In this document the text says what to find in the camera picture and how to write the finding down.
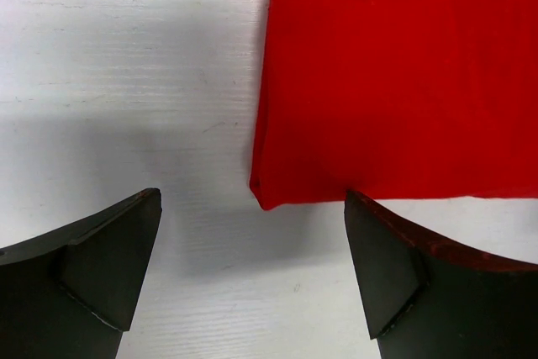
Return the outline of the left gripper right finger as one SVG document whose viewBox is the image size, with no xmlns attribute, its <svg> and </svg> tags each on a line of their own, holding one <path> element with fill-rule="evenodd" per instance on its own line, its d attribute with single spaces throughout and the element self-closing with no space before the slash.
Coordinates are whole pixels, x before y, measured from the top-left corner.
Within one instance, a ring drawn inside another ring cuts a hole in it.
<svg viewBox="0 0 538 359">
<path fill-rule="evenodd" d="M 382 357 L 536 357 L 536 265 L 463 245 L 362 193 L 346 196 L 345 230 Z"/>
</svg>

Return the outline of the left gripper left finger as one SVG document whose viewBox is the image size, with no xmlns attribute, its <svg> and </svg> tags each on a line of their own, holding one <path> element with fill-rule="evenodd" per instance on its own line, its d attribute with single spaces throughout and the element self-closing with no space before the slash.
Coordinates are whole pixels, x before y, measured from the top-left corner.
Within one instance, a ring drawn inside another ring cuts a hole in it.
<svg viewBox="0 0 538 359">
<path fill-rule="evenodd" d="M 3 358 L 114 358 L 129 331 L 161 221 L 147 188 L 1 249 Z"/>
</svg>

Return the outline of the red t shirt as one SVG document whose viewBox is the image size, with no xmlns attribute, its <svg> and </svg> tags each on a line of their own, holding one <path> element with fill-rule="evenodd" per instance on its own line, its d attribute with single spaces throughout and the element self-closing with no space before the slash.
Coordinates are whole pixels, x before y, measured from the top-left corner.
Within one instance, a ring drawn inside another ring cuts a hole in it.
<svg viewBox="0 0 538 359">
<path fill-rule="evenodd" d="M 264 209 L 537 194 L 537 0 L 270 0 Z"/>
</svg>

